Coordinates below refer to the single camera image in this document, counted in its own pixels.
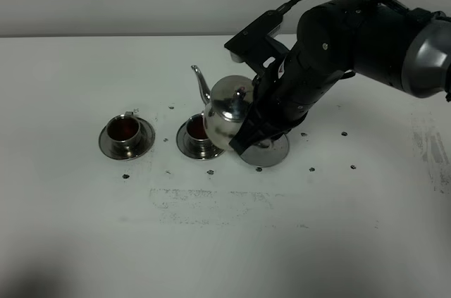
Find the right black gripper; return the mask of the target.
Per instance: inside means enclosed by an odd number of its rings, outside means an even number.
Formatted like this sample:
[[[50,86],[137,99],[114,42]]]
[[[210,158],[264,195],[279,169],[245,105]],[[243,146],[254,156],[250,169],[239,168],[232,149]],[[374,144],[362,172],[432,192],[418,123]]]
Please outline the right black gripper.
[[[229,145],[249,147],[298,125],[308,110],[347,71],[402,89],[401,70],[415,24],[370,0],[332,0],[305,12],[283,69],[262,80]]]

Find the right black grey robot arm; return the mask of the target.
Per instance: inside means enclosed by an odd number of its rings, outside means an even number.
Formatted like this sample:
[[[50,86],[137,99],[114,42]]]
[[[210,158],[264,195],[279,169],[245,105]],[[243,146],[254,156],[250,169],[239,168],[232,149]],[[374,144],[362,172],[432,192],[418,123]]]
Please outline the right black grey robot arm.
[[[450,22],[417,8],[332,0],[305,12],[288,49],[272,38],[284,8],[259,16],[225,47],[255,73],[250,110],[230,146],[239,154],[298,126],[339,80],[358,73],[416,98],[450,91]]]

